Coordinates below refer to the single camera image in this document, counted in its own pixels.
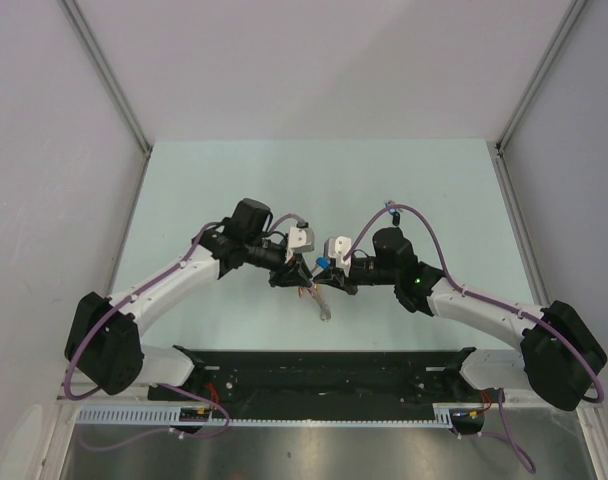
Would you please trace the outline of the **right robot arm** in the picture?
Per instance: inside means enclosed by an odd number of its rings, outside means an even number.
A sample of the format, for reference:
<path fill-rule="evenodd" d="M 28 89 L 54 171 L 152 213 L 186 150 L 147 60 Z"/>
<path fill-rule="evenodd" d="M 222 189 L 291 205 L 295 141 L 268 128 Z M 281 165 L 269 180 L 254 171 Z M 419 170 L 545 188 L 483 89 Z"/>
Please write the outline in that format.
<path fill-rule="evenodd" d="M 510 303 L 472 291 L 419 260 L 398 227 L 378 230 L 372 243 L 373 255 L 357 258 L 350 238 L 329 238 L 315 283 L 349 295 L 361 286 L 390 286 L 405 310 L 460 322 L 512 347 L 524 365 L 519 387 L 548 404 L 572 411 L 587 400 L 607 355 L 572 306 Z"/>

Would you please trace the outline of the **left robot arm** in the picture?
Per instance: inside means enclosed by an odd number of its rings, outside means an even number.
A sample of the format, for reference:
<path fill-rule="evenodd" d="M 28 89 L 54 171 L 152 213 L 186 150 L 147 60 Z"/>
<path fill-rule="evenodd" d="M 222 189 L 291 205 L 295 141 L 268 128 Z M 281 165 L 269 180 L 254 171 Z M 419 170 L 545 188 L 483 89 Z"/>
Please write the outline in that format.
<path fill-rule="evenodd" d="M 179 347 L 151 347 L 143 335 L 165 313 L 197 289 L 248 264 L 268 271 L 268 283 L 279 288 L 310 288 L 312 273 L 304 259 L 314 249 L 309 223 L 294 215 L 295 226 L 272 241 L 282 218 L 256 200 L 242 199 L 233 214 L 206 223 L 186 253 L 143 282 L 106 296 L 96 292 L 78 303 L 65 346 L 69 363 L 63 391 L 81 401 L 86 394 L 72 390 L 75 372 L 84 374 L 95 392 L 117 395 L 133 384 L 170 386 L 181 398 L 198 397 L 204 374 Z"/>

